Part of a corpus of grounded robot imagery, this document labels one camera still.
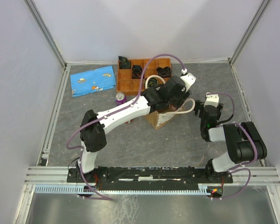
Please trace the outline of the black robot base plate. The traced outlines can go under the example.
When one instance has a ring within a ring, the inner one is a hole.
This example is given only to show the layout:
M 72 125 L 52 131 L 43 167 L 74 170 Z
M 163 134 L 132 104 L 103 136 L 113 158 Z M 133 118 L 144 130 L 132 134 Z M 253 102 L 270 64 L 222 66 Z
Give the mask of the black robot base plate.
M 84 174 L 88 183 L 100 190 L 148 191 L 148 190 L 197 190 L 200 183 L 233 183 L 228 172 L 215 172 L 205 168 L 123 168 L 98 167 Z

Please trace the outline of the purple soda can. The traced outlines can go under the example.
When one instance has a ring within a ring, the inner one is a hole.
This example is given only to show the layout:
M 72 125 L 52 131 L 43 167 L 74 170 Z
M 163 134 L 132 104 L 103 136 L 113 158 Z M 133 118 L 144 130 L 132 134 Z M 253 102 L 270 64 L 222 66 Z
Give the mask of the purple soda can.
M 123 92 L 118 92 L 115 95 L 115 103 L 117 106 L 122 105 L 127 102 L 127 97 Z

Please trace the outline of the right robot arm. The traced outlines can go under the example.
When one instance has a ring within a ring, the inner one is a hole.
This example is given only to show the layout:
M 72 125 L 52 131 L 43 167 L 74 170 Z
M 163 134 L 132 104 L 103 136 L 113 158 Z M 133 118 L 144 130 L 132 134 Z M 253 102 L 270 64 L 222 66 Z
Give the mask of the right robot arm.
M 267 148 L 258 130 L 251 121 L 227 124 L 219 121 L 223 104 L 218 101 L 196 100 L 194 114 L 201 119 L 201 137 L 206 142 L 225 142 L 227 151 L 219 157 L 210 159 L 204 175 L 209 182 L 216 182 L 228 176 L 228 171 L 267 157 Z

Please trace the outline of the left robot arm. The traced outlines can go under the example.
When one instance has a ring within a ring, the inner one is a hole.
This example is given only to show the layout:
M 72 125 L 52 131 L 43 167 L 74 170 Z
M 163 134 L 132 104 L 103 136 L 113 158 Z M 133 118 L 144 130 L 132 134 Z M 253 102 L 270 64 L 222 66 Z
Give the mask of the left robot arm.
M 149 87 L 142 91 L 140 96 L 108 111 L 86 112 L 82 126 L 89 126 L 80 131 L 83 151 L 78 162 L 78 178 L 83 182 L 92 180 L 97 154 L 107 144 L 106 134 L 127 121 L 155 111 L 169 107 L 173 112 L 179 111 L 190 96 L 190 87 L 195 81 L 196 78 L 190 73 L 181 77 L 173 76 L 165 84 Z

